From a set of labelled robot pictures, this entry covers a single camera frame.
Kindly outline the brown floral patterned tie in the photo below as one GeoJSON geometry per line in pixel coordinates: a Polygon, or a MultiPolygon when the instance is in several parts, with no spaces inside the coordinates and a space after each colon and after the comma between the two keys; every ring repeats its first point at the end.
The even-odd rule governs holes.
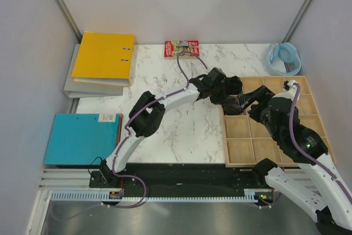
{"type": "Polygon", "coordinates": [[[245,111],[245,109],[241,107],[244,102],[245,96],[243,94],[228,95],[221,106],[226,116],[237,116],[245,111]]]}

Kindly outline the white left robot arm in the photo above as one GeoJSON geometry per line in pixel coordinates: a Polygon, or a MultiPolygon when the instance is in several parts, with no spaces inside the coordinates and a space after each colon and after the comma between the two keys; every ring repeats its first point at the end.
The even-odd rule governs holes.
{"type": "Polygon", "coordinates": [[[214,104],[222,103],[227,98],[224,88],[225,79],[226,75],[215,67],[208,74],[191,78],[185,87],[171,92],[154,95],[150,91],[145,91],[129,113],[129,120],[124,127],[127,131],[126,137],[100,164],[102,182],[108,187],[116,187],[120,183],[119,172],[125,169],[136,147],[159,129],[168,111],[185,103],[206,98],[210,98],[214,104]]]}

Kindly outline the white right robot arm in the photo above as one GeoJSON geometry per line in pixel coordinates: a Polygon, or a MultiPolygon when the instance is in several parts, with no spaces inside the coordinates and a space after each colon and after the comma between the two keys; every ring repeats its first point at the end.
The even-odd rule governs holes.
{"type": "Polygon", "coordinates": [[[300,123],[296,107],[300,90],[295,80],[285,81],[278,94],[262,85],[238,95],[239,107],[265,126],[283,153],[310,177],[318,192],[287,176],[270,159],[253,167],[253,184],[260,188],[269,186],[289,198],[312,218],[320,234],[351,234],[351,191],[338,173],[325,142],[317,132],[300,123]]]}

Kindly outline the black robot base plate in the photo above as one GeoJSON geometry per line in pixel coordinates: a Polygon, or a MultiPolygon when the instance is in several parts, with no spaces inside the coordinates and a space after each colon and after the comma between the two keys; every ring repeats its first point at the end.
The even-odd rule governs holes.
{"type": "Polygon", "coordinates": [[[89,187],[146,197],[243,196],[246,189],[269,189],[253,168],[214,163],[129,163],[119,175],[107,183],[100,171],[92,171],[89,187]]]}

